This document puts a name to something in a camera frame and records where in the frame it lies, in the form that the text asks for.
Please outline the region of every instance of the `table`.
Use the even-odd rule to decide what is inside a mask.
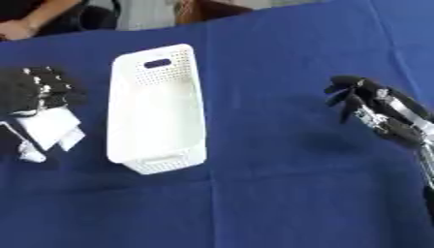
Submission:
[[[0,45],[0,66],[59,65],[89,94],[87,138],[50,161],[0,163],[4,247],[432,247],[419,166],[324,105],[337,74],[376,78],[434,108],[430,0],[334,0],[178,28]],[[108,161],[112,60],[194,47],[208,160],[140,176]]]

